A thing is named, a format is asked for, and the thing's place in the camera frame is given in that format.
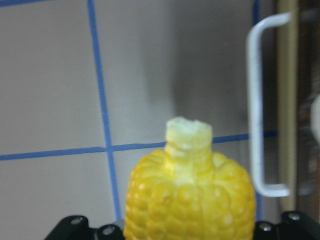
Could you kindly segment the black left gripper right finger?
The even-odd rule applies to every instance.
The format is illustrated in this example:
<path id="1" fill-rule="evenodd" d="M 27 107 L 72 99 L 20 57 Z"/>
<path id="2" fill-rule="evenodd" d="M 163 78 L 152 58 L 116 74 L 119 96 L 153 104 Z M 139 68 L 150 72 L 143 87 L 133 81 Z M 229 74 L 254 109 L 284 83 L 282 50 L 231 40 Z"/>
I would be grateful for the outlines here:
<path id="1" fill-rule="evenodd" d="M 318 240 L 320 224 L 306 213 L 285 211 L 277 224 L 257 221 L 253 238 L 255 240 Z"/>

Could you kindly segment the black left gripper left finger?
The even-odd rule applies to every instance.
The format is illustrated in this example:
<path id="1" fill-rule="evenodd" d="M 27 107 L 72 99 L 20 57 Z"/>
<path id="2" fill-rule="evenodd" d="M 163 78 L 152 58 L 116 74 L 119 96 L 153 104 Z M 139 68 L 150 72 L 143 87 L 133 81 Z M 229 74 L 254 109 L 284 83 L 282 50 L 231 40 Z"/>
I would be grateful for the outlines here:
<path id="1" fill-rule="evenodd" d="M 116 224 L 90 227 L 84 215 L 70 215 L 61 219 L 45 240 L 124 240 L 122 229 Z"/>

